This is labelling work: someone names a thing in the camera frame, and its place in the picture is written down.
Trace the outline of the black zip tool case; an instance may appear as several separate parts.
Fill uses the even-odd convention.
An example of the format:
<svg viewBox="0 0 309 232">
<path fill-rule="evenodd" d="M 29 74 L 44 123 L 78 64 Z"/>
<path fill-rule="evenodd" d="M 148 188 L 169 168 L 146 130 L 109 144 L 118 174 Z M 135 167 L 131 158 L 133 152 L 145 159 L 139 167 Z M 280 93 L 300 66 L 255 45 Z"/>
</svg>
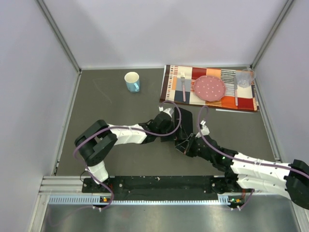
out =
<svg viewBox="0 0 309 232">
<path fill-rule="evenodd" d="M 181 116 L 181 124 L 175 132 L 175 141 L 186 140 L 193 133 L 193 115 L 190 111 L 183 108 L 174 108 L 174 126 L 177 127 L 179 124 L 179 118 Z"/>
</svg>

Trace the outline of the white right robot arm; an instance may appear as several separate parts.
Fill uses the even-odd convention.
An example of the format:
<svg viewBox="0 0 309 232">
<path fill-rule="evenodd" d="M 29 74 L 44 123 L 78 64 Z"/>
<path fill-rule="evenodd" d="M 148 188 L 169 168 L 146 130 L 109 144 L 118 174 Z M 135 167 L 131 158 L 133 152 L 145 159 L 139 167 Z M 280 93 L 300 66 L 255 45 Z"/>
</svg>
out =
<svg viewBox="0 0 309 232">
<path fill-rule="evenodd" d="M 224 172 L 219 181 L 212 180 L 218 193 L 243 189 L 261 190 L 281 195 L 296 205 L 309 207 L 309 166 L 301 161 L 276 163 L 252 158 L 240 152 L 220 147 L 210 138 L 209 129 L 202 125 L 198 134 L 179 128 L 175 133 L 177 150 L 189 157 L 200 157 Z"/>
</svg>

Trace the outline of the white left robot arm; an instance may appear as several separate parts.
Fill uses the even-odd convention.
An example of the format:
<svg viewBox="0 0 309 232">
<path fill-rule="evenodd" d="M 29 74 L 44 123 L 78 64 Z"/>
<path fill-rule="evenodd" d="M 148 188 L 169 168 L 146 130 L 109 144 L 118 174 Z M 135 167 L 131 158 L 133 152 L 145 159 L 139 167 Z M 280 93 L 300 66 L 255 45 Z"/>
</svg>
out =
<svg viewBox="0 0 309 232">
<path fill-rule="evenodd" d="M 174 123 L 172 108 L 159 109 L 160 112 L 154 119 L 132 126 L 115 126 L 98 120 L 74 141 L 84 160 L 86 171 L 93 178 L 94 188 L 103 192 L 109 187 L 104 159 L 115 145 L 147 144 L 157 137 L 160 137 L 162 142 L 173 139 L 181 126 L 180 110 L 176 110 L 179 113 L 176 116 L 178 122 Z"/>
</svg>

